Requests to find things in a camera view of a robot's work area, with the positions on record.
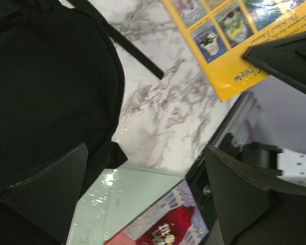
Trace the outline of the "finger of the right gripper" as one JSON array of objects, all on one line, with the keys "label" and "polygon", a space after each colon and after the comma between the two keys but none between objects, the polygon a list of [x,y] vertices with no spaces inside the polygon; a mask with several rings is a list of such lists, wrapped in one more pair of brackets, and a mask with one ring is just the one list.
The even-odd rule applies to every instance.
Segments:
[{"label": "finger of the right gripper", "polygon": [[306,31],[251,46],[242,57],[306,94]]}]

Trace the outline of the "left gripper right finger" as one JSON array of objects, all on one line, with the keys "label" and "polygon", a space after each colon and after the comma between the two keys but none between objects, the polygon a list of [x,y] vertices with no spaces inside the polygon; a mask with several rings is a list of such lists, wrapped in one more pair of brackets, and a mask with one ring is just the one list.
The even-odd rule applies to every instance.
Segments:
[{"label": "left gripper right finger", "polygon": [[306,244],[306,187],[215,147],[205,157],[224,244]]}]

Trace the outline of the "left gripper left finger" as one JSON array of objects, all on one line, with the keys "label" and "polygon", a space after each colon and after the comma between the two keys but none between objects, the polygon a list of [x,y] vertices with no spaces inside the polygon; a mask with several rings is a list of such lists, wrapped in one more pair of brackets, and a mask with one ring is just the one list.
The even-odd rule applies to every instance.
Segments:
[{"label": "left gripper left finger", "polygon": [[37,175],[10,186],[0,198],[14,242],[65,244],[79,200],[88,151],[80,144]]}]

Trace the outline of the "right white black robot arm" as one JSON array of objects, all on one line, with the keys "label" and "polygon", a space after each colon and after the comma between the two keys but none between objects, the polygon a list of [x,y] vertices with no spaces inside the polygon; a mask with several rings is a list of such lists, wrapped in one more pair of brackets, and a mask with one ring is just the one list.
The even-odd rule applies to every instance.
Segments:
[{"label": "right white black robot arm", "polygon": [[[243,54],[243,59],[292,87],[306,99],[306,31],[251,46]],[[302,143],[299,129],[306,121],[306,105],[297,99],[297,96],[281,92],[274,112],[282,118],[283,126],[293,140]],[[262,155],[258,167],[267,169],[279,179],[306,187],[306,154],[275,145],[257,143],[256,146],[256,153]]]}]

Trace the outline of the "yellow cover book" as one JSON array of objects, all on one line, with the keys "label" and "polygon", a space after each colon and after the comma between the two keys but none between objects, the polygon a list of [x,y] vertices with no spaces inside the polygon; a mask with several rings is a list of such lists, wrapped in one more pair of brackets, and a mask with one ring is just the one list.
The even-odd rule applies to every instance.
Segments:
[{"label": "yellow cover book", "polygon": [[268,75],[242,56],[253,45],[306,31],[306,1],[164,1],[221,101]]}]

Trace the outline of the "black student backpack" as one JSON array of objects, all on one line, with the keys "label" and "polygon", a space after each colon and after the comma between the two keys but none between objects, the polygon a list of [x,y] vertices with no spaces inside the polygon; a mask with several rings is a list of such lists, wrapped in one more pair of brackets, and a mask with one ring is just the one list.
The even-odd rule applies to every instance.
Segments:
[{"label": "black student backpack", "polygon": [[[82,143],[79,199],[126,161],[112,141],[125,93],[114,43],[163,78],[88,1],[0,1],[0,198]],[[23,244],[3,220],[0,206],[0,244]]]}]

